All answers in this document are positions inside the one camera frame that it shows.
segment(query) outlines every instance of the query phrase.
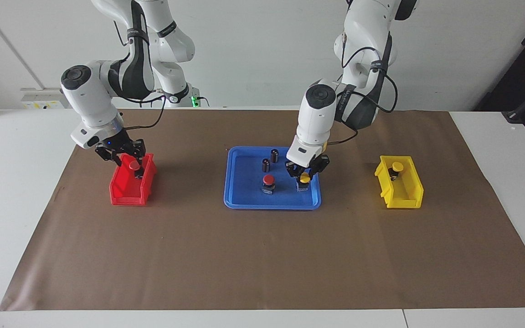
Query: table surface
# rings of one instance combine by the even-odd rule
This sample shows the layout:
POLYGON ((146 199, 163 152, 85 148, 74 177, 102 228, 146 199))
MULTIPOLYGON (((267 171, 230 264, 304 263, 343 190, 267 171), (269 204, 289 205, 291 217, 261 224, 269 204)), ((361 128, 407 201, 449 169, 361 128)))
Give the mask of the table surface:
MULTIPOLYGON (((525 128, 506 123, 499 113, 452 113, 452 118, 525 243, 525 128)), ((78 121, 73 110, 0 111, 0 301, 71 155, 74 144, 68 135, 78 121)), ((525 326, 525 309, 0 312, 0 326, 83 322, 90 327, 133 322, 176 327, 513 327, 525 326)))

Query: yellow button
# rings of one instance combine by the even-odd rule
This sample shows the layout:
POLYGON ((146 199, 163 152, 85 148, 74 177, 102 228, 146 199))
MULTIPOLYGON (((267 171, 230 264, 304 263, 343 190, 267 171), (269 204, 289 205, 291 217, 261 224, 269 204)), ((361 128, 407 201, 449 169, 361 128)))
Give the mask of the yellow button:
POLYGON ((404 165, 402 165, 401 162, 394 162, 392 163, 392 170, 394 170, 394 172, 402 172, 404 171, 404 165))
POLYGON ((311 181, 311 177, 307 172, 303 172, 299 178, 299 181, 301 181, 301 183, 309 183, 309 181, 311 181))

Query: red plastic container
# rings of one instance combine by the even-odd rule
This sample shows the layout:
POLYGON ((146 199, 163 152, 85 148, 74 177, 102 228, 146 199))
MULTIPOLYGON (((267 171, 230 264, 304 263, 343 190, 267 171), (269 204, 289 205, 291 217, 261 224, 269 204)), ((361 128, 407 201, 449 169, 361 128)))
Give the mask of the red plastic container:
POLYGON ((135 172, 129 168, 135 158, 131 155, 121 155, 123 164, 117 166, 110 184, 111 203, 113 205, 145 206, 151 195, 151 185, 157 168, 153 162, 154 154, 146 154, 142 163, 145 172, 142 179, 135 178, 135 172))

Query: wall socket panel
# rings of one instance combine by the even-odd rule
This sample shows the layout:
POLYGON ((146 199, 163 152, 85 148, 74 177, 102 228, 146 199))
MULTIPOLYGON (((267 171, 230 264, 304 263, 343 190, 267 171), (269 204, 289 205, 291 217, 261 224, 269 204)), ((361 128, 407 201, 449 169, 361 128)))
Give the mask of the wall socket panel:
POLYGON ((65 109, 72 108, 64 95, 25 95, 21 98, 25 109, 65 109))

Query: red cap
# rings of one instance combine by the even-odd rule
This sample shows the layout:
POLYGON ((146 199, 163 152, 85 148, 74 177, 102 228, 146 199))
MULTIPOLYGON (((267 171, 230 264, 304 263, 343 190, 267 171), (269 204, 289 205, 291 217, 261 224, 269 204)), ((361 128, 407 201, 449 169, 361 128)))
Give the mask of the red cap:
POLYGON ((273 185, 275 183, 275 177, 273 177, 271 174, 267 174, 263 177, 262 183, 265 185, 273 185))
POLYGON ((137 171, 139 170, 141 166, 139 165, 139 163, 136 161, 136 160, 133 160, 131 161, 131 163, 129 163, 129 168, 133 171, 137 171))

